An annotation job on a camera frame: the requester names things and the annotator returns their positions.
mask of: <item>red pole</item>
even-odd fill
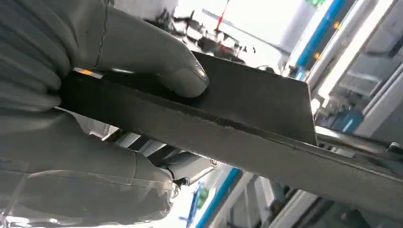
[[[227,9],[228,2],[230,2],[230,0],[227,0],[227,3],[225,4],[225,7],[224,7],[224,11],[222,12],[221,17],[218,18],[218,24],[217,24],[217,28],[216,28],[217,30],[220,27],[222,20],[224,19],[224,13],[225,13],[225,10]]]

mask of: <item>orange light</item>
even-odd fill
[[[340,30],[340,28],[341,28],[340,22],[336,21],[335,24],[333,25],[333,28],[336,29],[336,30]]]
[[[84,75],[89,75],[89,76],[92,75],[92,72],[89,71],[89,70],[80,70],[80,73],[82,73],[82,74],[84,74]]]
[[[314,55],[314,58],[315,58],[315,59],[319,59],[320,56],[321,56],[320,53],[319,53],[319,52],[316,52],[315,55]]]

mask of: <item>green object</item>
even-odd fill
[[[206,199],[208,196],[209,196],[209,191],[206,188],[202,188],[200,190],[199,201],[197,202],[197,209],[202,208],[202,206],[206,202]]]
[[[323,3],[325,3],[326,0],[306,0],[307,3],[310,3],[316,7],[321,6]]]

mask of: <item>machinery part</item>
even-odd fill
[[[140,136],[135,133],[126,132],[122,137],[120,137],[115,144],[121,147],[128,148],[131,144],[133,144]]]
[[[148,157],[157,150],[163,148],[165,145],[165,143],[150,139],[139,149],[139,153],[142,153],[145,157]]]
[[[167,168],[174,179],[187,178],[187,185],[191,185],[213,171],[218,163],[196,154],[182,152],[160,161],[157,166]]]
[[[292,228],[312,204],[316,202],[317,198],[314,194],[298,190],[269,225],[269,228]]]
[[[62,107],[293,188],[403,219],[401,178],[313,146],[306,84],[202,54],[196,57],[211,80],[199,99],[180,99],[150,81],[128,83],[124,79],[134,77],[116,73],[96,79],[73,72],[60,91]]]
[[[319,126],[316,126],[315,130],[320,143],[326,143],[338,149],[376,159],[392,161],[403,160],[403,154],[399,153],[401,149],[397,143],[392,143],[388,146],[386,143],[376,142],[375,140],[353,134],[341,133]]]

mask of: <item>metal bar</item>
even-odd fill
[[[229,210],[234,206],[235,202],[241,196],[242,192],[246,189],[246,186],[249,184],[249,182],[252,180],[252,178],[254,176],[250,172],[244,172],[244,173],[242,173],[242,171],[239,171],[239,172],[241,173],[241,178],[239,179],[238,182],[236,182],[235,186],[233,186],[233,188],[230,191],[225,190],[224,184],[221,187],[221,189],[219,190],[219,192],[221,190],[225,191],[225,193],[228,196],[224,202],[220,203],[217,207],[215,207],[215,209],[214,209],[215,213],[211,214],[209,217],[209,220],[211,222],[206,223],[206,226],[199,226],[199,224],[200,224],[200,222],[199,222],[199,224],[196,228],[218,227],[219,223],[223,220],[223,218],[228,215]]]
[[[298,119],[298,116],[304,116],[306,113],[311,116],[310,107],[304,108],[301,104],[295,104],[297,109],[300,108],[295,110],[288,109],[290,106],[284,104],[284,112],[277,115],[290,115],[290,118],[285,119],[287,123],[284,123],[284,128],[273,128],[267,123],[278,124],[281,119],[273,116],[273,113],[265,115],[265,112],[269,110],[278,112],[280,109],[273,107],[279,105],[279,108],[285,102],[278,100],[281,96],[277,95],[276,101],[268,99],[269,96],[266,96],[264,92],[272,91],[253,85],[253,74],[249,73],[248,77],[244,77],[244,81],[236,78],[235,73],[227,77],[229,80],[236,80],[236,83],[249,83],[247,86],[250,86],[250,90],[243,88],[244,91],[237,91],[240,88],[236,86],[232,88],[231,85],[231,89],[236,91],[229,91],[228,85],[225,87],[225,85],[214,84],[211,77],[211,87],[207,97],[203,97],[202,100],[188,101],[192,105],[196,104],[196,107],[104,80],[74,74],[64,80],[60,94],[63,101],[62,107],[72,112],[140,135],[150,136],[171,146],[240,167],[295,188],[403,220],[403,214],[400,213],[403,211],[402,179],[376,166],[306,144],[310,143],[309,135],[304,138],[306,143],[288,138],[292,136],[300,140],[303,138],[295,133],[298,127],[305,124],[303,119]],[[295,83],[299,83],[287,78],[274,78],[270,74],[259,77],[261,81],[265,79],[270,79],[265,83],[273,86],[271,89],[279,87],[279,84],[274,85],[273,82],[283,82],[288,85],[283,85],[284,89],[294,88],[297,91],[297,87],[294,86]],[[215,96],[217,90],[230,94],[223,97]],[[240,98],[231,103],[231,100],[238,95],[256,95],[257,97]],[[261,99],[259,101],[262,102],[267,100],[272,102],[273,106],[255,104],[250,102],[250,99]],[[212,102],[217,109],[212,109],[203,102]],[[256,112],[261,111],[261,113],[258,112],[254,117],[249,116],[254,118],[253,120],[247,119],[246,116],[237,117],[236,115],[242,111],[251,113],[250,109],[244,110],[246,107],[244,103],[257,105]],[[230,108],[229,105],[234,105],[232,108],[236,112],[226,113],[222,110]],[[296,120],[292,118],[300,120],[301,123],[296,123]],[[262,119],[266,121],[266,125],[259,127],[258,121]],[[309,125],[307,126],[308,129],[305,129],[305,132],[303,129],[299,130],[299,134],[309,133]]]
[[[292,228],[316,200],[316,195],[298,190],[269,228]]]
[[[148,157],[157,150],[163,148],[165,145],[165,143],[150,139],[139,149],[139,153],[142,153],[144,156]]]
[[[217,214],[219,213],[223,204],[227,201],[230,192],[234,190],[235,186],[238,184],[242,176],[243,172],[241,170],[238,170],[236,168],[231,169],[224,183],[212,199],[207,210],[203,213],[199,222],[195,226],[196,228],[206,228],[210,226],[213,220],[217,218]]]
[[[341,24],[341,29],[333,35],[322,52],[321,58],[317,60],[310,70],[306,82],[311,88],[315,87],[316,82],[322,76],[330,61],[334,58],[335,54],[340,51],[342,43],[345,42],[346,37],[350,35],[351,31],[357,26],[358,20],[362,19],[362,16],[365,16],[364,12],[371,2],[372,0],[359,0],[351,7]]]
[[[120,137],[115,144],[119,145],[121,147],[129,147],[131,144],[133,144],[140,136],[135,133],[131,132],[126,132],[122,137]]]
[[[369,111],[375,106],[375,104],[381,99],[381,97],[386,93],[386,91],[393,85],[393,83],[402,75],[403,63],[401,63],[386,83],[381,87],[381,89],[376,93],[376,95],[371,99],[369,104],[364,108],[363,115],[367,115]]]
[[[315,130],[319,142],[330,144],[338,149],[377,159],[388,159],[392,161],[402,159],[401,155],[387,151],[390,143],[376,143],[364,137],[345,134],[319,126],[316,126]]]

